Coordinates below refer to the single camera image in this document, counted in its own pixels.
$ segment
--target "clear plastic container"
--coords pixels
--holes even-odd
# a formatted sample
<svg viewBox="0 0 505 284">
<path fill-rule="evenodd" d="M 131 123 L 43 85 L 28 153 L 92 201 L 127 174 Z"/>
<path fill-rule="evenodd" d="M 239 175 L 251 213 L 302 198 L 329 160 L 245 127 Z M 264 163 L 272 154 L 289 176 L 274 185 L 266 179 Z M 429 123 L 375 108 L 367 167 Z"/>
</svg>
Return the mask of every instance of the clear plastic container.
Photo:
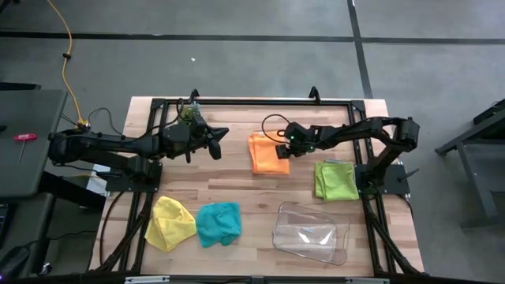
<svg viewBox="0 0 505 284">
<path fill-rule="evenodd" d="M 350 220 L 285 202 L 273 231 L 274 247 L 283 252 L 335 265 L 347 260 Z"/>
</svg>

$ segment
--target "wooden table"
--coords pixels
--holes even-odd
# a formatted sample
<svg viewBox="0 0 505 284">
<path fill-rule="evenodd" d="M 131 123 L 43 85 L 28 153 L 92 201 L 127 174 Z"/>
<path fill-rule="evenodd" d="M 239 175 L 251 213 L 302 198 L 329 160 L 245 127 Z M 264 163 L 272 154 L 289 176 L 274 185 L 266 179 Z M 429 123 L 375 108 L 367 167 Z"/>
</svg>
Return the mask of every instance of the wooden table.
<svg viewBox="0 0 505 284">
<path fill-rule="evenodd" d="M 152 97 L 133 97 L 126 117 L 124 134 L 139 136 L 146 128 Z M 367 116 L 387 116 L 382 99 L 365 100 Z M 206 150 L 192 155 L 187 164 L 184 156 L 163 159 L 160 196 L 179 200 L 193 214 L 205 204 L 234 201 L 241 205 L 242 235 L 230 246 L 214 245 L 202 248 L 197 236 L 182 242 L 174 251 L 165 253 L 146 244 L 142 274 L 165 275 L 290 275 L 290 276 L 371 276 L 372 263 L 361 201 L 323 203 L 312 196 L 314 163 L 324 159 L 354 162 L 351 142 L 316 151 L 290 160 L 289 176 L 260 176 L 252 174 L 247 137 L 260 131 L 261 121 L 269 114 L 282 114 L 304 127 L 314 125 L 348 124 L 347 110 L 341 106 L 202 106 L 202 115 L 210 126 L 228 127 L 230 132 L 221 141 L 223 157 L 214 161 Z M 175 111 L 169 111 L 168 120 Z M 265 129 L 283 129 L 286 123 L 271 118 Z M 373 140 L 375 153 L 383 149 Z M 366 163 L 366 154 L 362 154 Z M 125 193 L 114 207 L 104 237 L 107 257 L 125 233 L 133 194 Z M 391 238 L 405 257 L 423 270 L 417 246 L 412 216 L 404 200 L 384 196 Z M 107 212 L 113 198 L 108 198 L 103 210 Z M 284 201 L 298 202 L 321 211 L 339 213 L 350 218 L 348 257 L 342 266 L 309 260 L 280 252 L 273 248 L 272 229 L 279 205 Z M 98 266 L 98 239 L 95 242 L 91 268 Z M 377 242 L 381 263 L 386 269 L 382 241 Z M 130 250 L 129 266 L 133 262 L 137 240 Z"/>
</svg>

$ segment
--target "teal cloth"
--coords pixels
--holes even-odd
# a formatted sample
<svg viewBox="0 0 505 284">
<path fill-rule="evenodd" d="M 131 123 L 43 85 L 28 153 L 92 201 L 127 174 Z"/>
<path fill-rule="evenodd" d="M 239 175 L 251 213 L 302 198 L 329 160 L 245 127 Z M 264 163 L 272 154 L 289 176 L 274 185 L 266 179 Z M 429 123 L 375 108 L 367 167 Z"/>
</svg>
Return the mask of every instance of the teal cloth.
<svg viewBox="0 0 505 284">
<path fill-rule="evenodd" d="M 204 205 L 196 214 L 196 233 L 204 248 L 218 242 L 231 244 L 242 233 L 240 205 L 235 202 Z"/>
</svg>

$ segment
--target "gray floor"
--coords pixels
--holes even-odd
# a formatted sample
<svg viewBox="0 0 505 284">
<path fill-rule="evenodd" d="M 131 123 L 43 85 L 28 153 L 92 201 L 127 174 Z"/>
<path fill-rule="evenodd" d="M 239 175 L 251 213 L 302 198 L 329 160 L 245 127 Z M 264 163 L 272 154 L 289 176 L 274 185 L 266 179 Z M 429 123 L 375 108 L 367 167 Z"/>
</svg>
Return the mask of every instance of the gray floor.
<svg viewBox="0 0 505 284">
<path fill-rule="evenodd" d="M 75 32 L 352 35 L 344 0 L 54 2 Z M 505 38 L 501 0 L 356 0 L 355 5 L 363 36 Z M 63 31 L 45 1 L 29 0 L 8 7 L 0 15 L 0 28 Z M 363 98 L 353 43 L 74 43 L 68 79 L 83 113 L 108 107 L 118 128 L 133 95 L 188 95 L 198 88 L 202 95 L 304 97 L 316 85 L 324 97 Z M 0 38 L 0 81 L 64 88 L 60 68 L 66 47 L 64 39 Z M 502 282 L 503 228 L 466 234 L 459 229 L 460 222 L 482 214 L 477 194 L 459 157 L 451 153 L 441 159 L 433 149 L 503 98 L 505 45 L 365 44 L 364 49 L 374 98 L 386 99 L 391 115 L 412 116 L 421 125 L 418 149 L 402 159 L 410 169 L 421 168 L 411 177 L 410 188 L 426 271 Z M 70 101 L 65 113 L 75 118 Z M 105 114 L 100 117 L 95 127 L 110 130 Z M 59 203 L 58 208 L 71 212 L 62 214 L 75 230 L 88 230 L 99 219 L 72 204 Z M 51 233 L 61 229 L 55 226 Z M 54 272 L 84 270 L 93 237 L 54 244 Z"/>
</svg>

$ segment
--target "towel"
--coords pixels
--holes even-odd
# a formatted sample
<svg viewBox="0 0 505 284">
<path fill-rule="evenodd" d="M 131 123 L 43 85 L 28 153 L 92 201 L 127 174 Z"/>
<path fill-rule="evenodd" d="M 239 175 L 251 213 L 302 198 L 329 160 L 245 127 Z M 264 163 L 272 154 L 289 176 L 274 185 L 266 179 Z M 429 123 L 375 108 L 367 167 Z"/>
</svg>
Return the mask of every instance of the towel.
<svg viewBox="0 0 505 284">
<path fill-rule="evenodd" d="M 235 202 L 204 205 L 196 214 L 196 231 L 204 248 L 218 242 L 231 244 L 242 233 L 240 205 Z"/>
<path fill-rule="evenodd" d="M 283 140 L 276 131 L 267 132 L 267 135 Z M 277 158 L 275 145 L 279 145 L 263 133 L 253 133 L 249 136 L 249 152 L 252 159 L 252 172 L 254 174 L 290 174 L 290 161 Z"/>
<path fill-rule="evenodd" d="M 342 161 L 328 162 L 316 163 L 314 169 L 316 197 L 326 201 L 359 199 L 354 181 L 354 165 Z"/>
<path fill-rule="evenodd" d="M 194 217 L 176 200 L 161 196 L 152 208 L 145 239 L 149 244 L 169 252 L 196 234 Z"/>
</svg>

